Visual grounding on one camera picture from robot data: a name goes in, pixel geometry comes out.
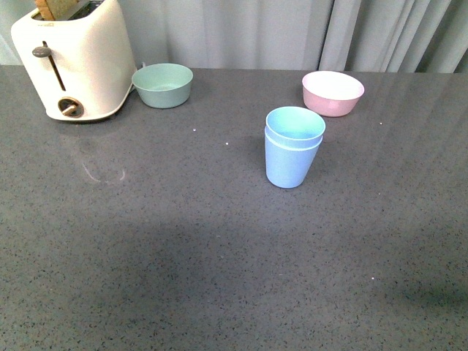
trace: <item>bread slice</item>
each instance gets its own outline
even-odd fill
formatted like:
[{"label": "bread slice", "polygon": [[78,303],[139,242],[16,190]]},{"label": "bread slice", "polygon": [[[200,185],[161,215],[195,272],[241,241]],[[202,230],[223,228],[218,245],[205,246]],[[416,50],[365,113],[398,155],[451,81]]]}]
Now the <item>bread slice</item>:
[{"label": "bread slice", "polygon": [[37,9],[45,20],[60,18],[70,7],[76,5],[78,0],[34,0]]}]

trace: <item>curtain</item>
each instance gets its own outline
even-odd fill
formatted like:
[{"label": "curtain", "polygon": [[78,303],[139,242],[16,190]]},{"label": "curtain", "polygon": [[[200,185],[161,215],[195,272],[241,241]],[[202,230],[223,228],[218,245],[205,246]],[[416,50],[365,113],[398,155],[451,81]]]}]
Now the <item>curtain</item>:
[{"label": "curtain", "polygon": [[[119,0],[137,65],[468,72],[467,0]],[[20,64],[2,4],[0,63]]]}]

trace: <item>cup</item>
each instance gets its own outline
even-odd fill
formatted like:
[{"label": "cup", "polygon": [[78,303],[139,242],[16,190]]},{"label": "cup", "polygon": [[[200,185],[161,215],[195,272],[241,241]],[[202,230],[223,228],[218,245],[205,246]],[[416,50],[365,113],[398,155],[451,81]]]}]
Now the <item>cup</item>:
[{"label": "cup", "polygon": [[268,180],[290,189],[302,184],[325,131],[325,121],[306,108],[286,106],[266,116],[265,163]]}]

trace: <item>green bowl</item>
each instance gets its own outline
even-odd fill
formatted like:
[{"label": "green bowl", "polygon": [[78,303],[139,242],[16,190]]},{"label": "green bowl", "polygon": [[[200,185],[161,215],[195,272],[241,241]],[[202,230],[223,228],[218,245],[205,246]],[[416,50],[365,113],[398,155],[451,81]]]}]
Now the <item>green bowl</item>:
[{"label": "green bowl", "polygon": [[155,108],[182,105],[189,98],[192,80],[192,71],[180,64],[152,64],[132,76],[140,98]]}]

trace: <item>white toaster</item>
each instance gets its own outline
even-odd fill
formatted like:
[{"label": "white toaster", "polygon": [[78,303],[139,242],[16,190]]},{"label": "white toaster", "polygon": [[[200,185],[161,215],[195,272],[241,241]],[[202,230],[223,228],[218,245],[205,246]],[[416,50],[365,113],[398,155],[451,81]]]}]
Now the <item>white toaster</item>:
[{"label": "white toaster", "polygon": [[135,60],[117,0],[79,1],[55,21],[34,10],[13,24],[12,39],[51,118],[108,117],[132,88]]}]

